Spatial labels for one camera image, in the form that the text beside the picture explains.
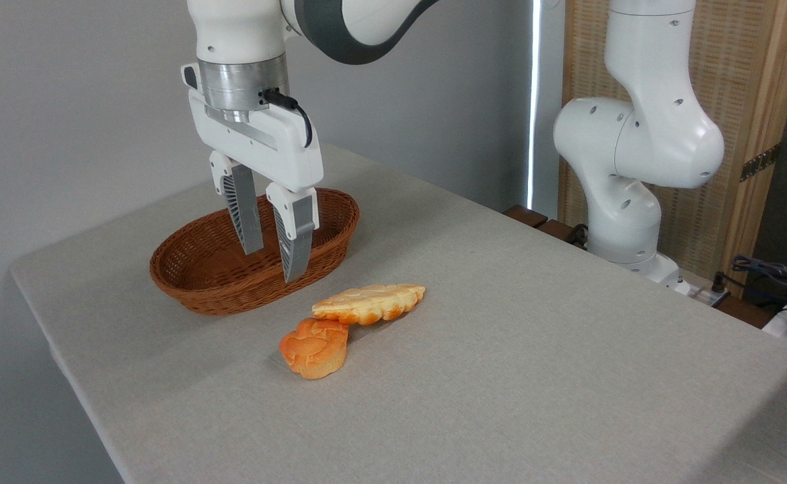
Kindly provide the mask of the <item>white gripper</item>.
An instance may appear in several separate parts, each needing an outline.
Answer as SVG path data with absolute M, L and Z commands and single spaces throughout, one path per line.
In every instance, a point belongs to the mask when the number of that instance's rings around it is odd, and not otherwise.
M 246 255 L 262 250 L 264 240 L 253 172 L 274 183 L 266 197 L 274 209 L 286 283 L 301 278 L 310 260 L 313 231 L 320 227 L 316 189 L 324 177 L 316 129 L 299 111 L 251 96 L 255 110 L 216 108 L 205 99 L 202 67 L 182 65 L 182 82 L 202 142 L 212 148 L 210 168 Z

